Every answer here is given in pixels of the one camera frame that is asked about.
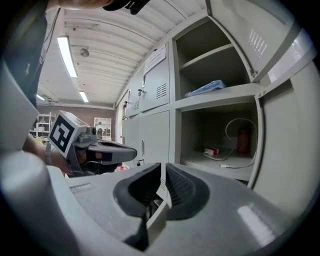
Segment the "brick wall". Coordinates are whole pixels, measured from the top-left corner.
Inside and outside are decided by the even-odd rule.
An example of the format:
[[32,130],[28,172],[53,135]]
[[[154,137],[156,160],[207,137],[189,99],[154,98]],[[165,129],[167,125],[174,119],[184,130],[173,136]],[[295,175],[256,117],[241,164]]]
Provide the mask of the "brick wall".
[[37,106],[37,110],[40,114],[49,114],[50,112],[55,115],[59,110],[70,112],[77,116],[88,125],[94,125],[95,118],[111,118],[111,139],[115,141],[116,138],[116,111],[99,108],[89,107],[69,107],[69,106]]

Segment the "black cap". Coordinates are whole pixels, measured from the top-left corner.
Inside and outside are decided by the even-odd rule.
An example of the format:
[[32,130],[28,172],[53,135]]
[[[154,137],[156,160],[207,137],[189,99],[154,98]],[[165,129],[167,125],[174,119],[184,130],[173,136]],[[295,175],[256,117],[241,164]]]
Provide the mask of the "black cap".
[[115,0],[112,4],[103,6],[102,8],[106,11],[116,11],[125,7],[129,2],[130,0]]

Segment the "white shelf unit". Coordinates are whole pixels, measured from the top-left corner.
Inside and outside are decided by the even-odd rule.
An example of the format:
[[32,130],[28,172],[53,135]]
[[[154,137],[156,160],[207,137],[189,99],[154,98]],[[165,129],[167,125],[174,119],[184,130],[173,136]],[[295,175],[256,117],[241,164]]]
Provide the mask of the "white shelf unit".
[[[204,172],[232,178],[244,182],[250,180],[253,165],[246,168],[221,168],[220,165],[244,167],[250,164],[257,148],[258,131],[246,120],[236,120],[230,124],[226,134],[227,124],[235,118],[246,118],[253,121],[258,129],[257,106],[252,102],[206,107],[181,113],[181,159],[180,163]],[[238,131],[241,128],[250,130],[250,152],[237,153]],[[205,148],[218,148],[219,154],[214,157],[223,159],[235,148],[231,156],[224,161],[209,159],[203,155]]]
[[112,119],[111,118],[104,118],[104,117],[95,117],[93,120],[94,126],[98,130],[99,128],[102,129],[102,139],[106,141],[111,141],[111,129],[112,129]]
[[55,118],[56,115],[52,114],[51,112],[50,114],[39,114],[37,117],[37,123],[35,124],[33,129],[29,131],[30,134],[36,137],[43,137],[42,141],[47,142],[48,134]]
[[250,83],[233,44],[214,22],[204,21],[176,40],[180,99],[216,80],[222,80],[227,87]]

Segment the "person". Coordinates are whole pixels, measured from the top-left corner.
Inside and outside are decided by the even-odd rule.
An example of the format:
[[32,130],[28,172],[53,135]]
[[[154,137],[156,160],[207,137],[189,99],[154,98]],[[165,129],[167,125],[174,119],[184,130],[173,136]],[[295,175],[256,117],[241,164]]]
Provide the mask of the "person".
[[[124,7],[128,2],[127,0],[41,0],[32,4],[29,26],[24,30],[17,29],[17,32],[13,33],[3,57],[17,84],[35,107],[37,107],[40,74],[48,51],[44,47],[48,26],[46,13],[55,8],[85,10],[107,7],[113,11]],[[22,150],[38,156],[46,163],[46,146],[36,143],[31,135],[27,137]],[[86,162],[83,150],[78,150],[77,156],[80,164]],[[102,154],[96,153],[96,158],[101,159]],[[63,173],[72,174],[64,157],[57,150],[52,150],[51,163]]]

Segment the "locker door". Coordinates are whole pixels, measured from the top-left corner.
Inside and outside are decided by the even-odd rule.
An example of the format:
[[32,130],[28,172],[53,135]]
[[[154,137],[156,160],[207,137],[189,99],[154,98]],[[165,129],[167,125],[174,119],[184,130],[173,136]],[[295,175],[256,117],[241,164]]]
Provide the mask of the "locker door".
[[161,180],[157,194],[171,206],[170,195],[166,188],[165,167],[165,164],[169,162],[169,122],[169,111],[148,115],[140,119],[140,155],[138,158],[141,160],[144,157],[141,165],[161,163]]
[[170,102],[169,95],[169,51],[165,44],[166,57],[157,66],[141,77],[140,111],[144,112]]
[[251,66],[251,81],[263,78],[298,36],[301,27],[277,0],[206,0],[212,16],[235,39]]
[[138,72],[130,79],[129,82],[129,100],[127,104],[127,116],[132,117],[141,112],[140,96],[138,89],[141,89],[143,80],[143,73],[145,71],[144,65],[138,70]]
[[131,168],[136,167],[139,160],[138,158],[141,155],[139,148],[139,119],[122,121],[122,142],[124,145],[132,147],[138,151],[135,159],[125,162],[125,164]]

